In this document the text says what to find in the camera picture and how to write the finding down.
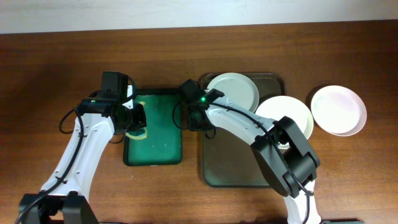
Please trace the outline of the green yellow sponge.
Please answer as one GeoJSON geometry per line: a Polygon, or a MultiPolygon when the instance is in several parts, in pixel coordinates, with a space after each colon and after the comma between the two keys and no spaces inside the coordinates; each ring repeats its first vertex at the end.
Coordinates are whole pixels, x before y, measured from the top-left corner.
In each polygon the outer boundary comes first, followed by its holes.
{"type": "Polygon", "coordinates": [[[130,110],[131,121],[126,136],[133,140],[143,140],[147,137],[147,118],[144,110],[146,103],[139,101],[130,110]]]}

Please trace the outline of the white plate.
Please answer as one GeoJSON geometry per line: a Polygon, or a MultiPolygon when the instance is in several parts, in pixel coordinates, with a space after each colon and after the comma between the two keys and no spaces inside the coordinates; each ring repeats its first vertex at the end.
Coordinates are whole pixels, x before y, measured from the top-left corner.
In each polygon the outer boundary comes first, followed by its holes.
{"type": "Polygon", "coordinates": [[[328,85],[316,91],[310,109],[318,126],[335,136],[359,133],[368,118],[366,106],[359,95],[338,85],[328,85]]]}
{"type": "Polygon", "coordinates": [[[313,116],[305,103],[291,96],[274,96],[261,103],[256,114],[265,118],[280,120],[287,116],[292,118],[306,139],[313,133],[313,116]]]}

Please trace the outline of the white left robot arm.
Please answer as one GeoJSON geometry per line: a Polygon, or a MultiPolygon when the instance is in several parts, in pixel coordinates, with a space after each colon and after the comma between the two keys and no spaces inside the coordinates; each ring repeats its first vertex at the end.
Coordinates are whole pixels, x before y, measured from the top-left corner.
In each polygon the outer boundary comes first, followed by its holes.
{"type": "Polygon", "coordinates": [[[89,204],[91,183],[105,147],[116,134],[146,126],[144,107],[134,102],[137,88],[121,72],[103,72],[101,88],[71,112],[76,114],[71,139],[56,169],[37,194],[25,194],[16,223],[97,223],[89,204]]]}

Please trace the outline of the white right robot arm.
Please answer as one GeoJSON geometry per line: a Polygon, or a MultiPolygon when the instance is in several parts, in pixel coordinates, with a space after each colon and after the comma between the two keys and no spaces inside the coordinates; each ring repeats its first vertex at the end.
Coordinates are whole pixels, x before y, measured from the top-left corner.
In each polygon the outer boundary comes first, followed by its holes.
{"type": "Polygon", "coordinates": [[[194,80],[179,88],[190,131],[224,129],[248,144],[269,186],[283,196],[288,223],[321,223],[315,203],[320,160],[296,122],[265,118],[244,109],[222,91],[205,91],[194,80]]]}

